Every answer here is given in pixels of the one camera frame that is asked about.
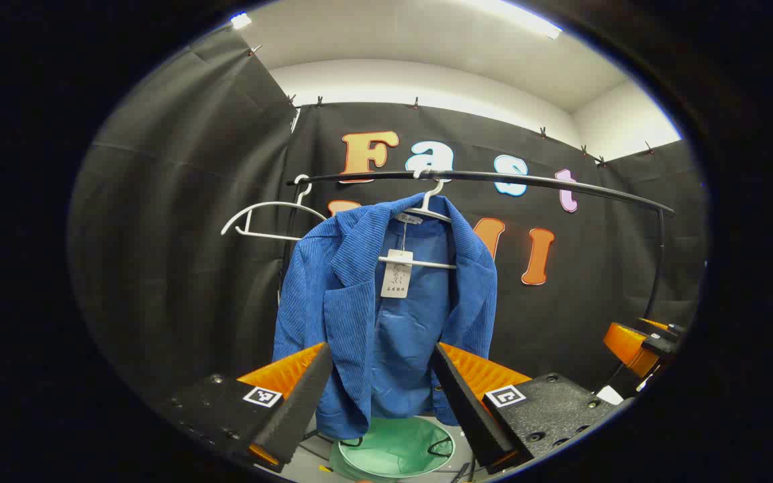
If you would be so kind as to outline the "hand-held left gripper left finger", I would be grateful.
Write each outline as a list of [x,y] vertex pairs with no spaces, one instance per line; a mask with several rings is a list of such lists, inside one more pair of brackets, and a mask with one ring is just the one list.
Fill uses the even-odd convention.
[[172,392],[159,410],[233,464],[281,473],[304,440],[333,370],[328,343],[246,375],[212,374]]

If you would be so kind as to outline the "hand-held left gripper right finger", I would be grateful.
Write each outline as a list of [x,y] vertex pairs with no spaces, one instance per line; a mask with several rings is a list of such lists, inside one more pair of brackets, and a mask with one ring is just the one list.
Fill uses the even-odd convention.
[[611,404],[559,373],[530,378],[439,343],[431,364],[476,461],[511,473],[576,446],[634,400]]

